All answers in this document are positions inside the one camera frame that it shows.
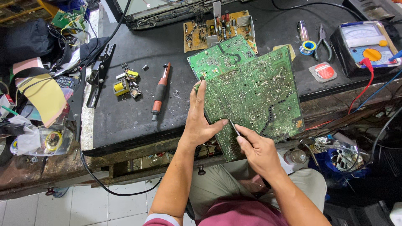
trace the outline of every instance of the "yellow circuit board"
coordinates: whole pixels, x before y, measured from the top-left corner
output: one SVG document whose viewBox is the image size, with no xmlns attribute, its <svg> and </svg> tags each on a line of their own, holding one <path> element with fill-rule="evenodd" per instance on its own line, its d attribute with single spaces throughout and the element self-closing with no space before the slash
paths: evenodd
<svg viewBox="0 0 402 226">
<path fill-rule="evenodd" d="M 227 23 L 230 23 L 230 30 L 226 30 L 226 37 L 227 37 L 227 39 L 229 39 L 236 35 L 243 35 L 244 38 L 247 40 L 247 43 L 252 48 L 252 50 L 257 54 L 258 50 L 257 50 L 255 38 L 253 38 L 249 35 L 249 33 L 251 33 L 251 26 L 248 25 L 246 27 L 239 27 L 236 29 L 234 26 L 232 26 L 233 19 L 236 19 L 236 23 L 237 23 L 237 18 L 242 17 L 242 16 L 248 16 L 248 15 L 249 15 L 248 10 L 245 10 L 242 12 L 230 13 L 229 14 L 230 20 L 229 20 L 229 22 L 227 22 Z M 192 51 L 192 50 L 200 50 L 200 49 L 208 48 L 207 41 L 205 39 L 204 40 L 200 39 L 199 33 L 201 32 L 202 37 L 207 36 L 207 35 L 208 36 L 216 35 L 215 29 L 210 29 L 211 26 L 215 26 L 215 21 L 214 21 L 214 19 L 207 20 L 206 24 L 207 24 L 207 28 L 200 28 L 199 26 L 197 26 L 196 29 L 194 29 L 195 23 L 193 21 L 186 22 L 183 24 L 184 53 L 186 53 L 188 51 Z M 218 22 L 216 24 L 216 26 L 217 26 L 217 28 L 222 27 L 220 22 Z M 192 40 L 186 41 L 186 37 L 191 31 L 193 31 L 193 35 L 191 36 Z M 221 36 L 219 36 L 219 32 L 218 32 L 218 40 L 220 40 L 220 39 L 223 41 L 224 35 L 222 33 Z"/>
</svg>

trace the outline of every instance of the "white tile floor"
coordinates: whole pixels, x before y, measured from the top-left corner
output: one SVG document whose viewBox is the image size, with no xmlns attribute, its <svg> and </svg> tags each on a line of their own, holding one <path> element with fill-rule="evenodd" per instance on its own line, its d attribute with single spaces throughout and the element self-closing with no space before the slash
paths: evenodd
<svg viewBox="0 0 402 226">
<path fill-rule="evenodd" d="M 153 187 L 159 179 L 113 185 L 117 193 L 135 193 Z M 102 188 L 71 187 L 61 198 L 45 193 L 0 201 L 0 226 L 141 226 L 147 218 L 157 188 L 120 197 Z M 195 226 L 186 214 L 184 226 Z"/>
</svg>

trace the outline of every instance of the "pliers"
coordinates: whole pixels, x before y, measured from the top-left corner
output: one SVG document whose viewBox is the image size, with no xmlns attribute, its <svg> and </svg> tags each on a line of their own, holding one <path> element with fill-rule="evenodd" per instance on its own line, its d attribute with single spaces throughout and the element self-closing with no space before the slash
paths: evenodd
<svg viewBox="0 0 402 226">
<path fill-rule="evenodd" d="M 332 58 L 332 49 L 331 49 L 331 46 L 328 44 L 328 42 L 325 40 L 325 38 L 326 38 L 326 35 L 325 35 L 325 31 L 324 31 L 324 26 L 321 24 L 321 25 L 320 25 L 320 40 L 318 41 L 318 43 L 317 43 L 317 48 L 316 48 L 316 50 L 314 51 L 314 58 L 315 58 L 316 60 L 318 60 L 317 50 L 318 50 L 318 47 L 320 46 L 321 43 L 324 43 L 323 45 L 324 45 L 325 48 L 328 50 L 328 61 L 330 61 L 331 58 Z"/>
</svg>

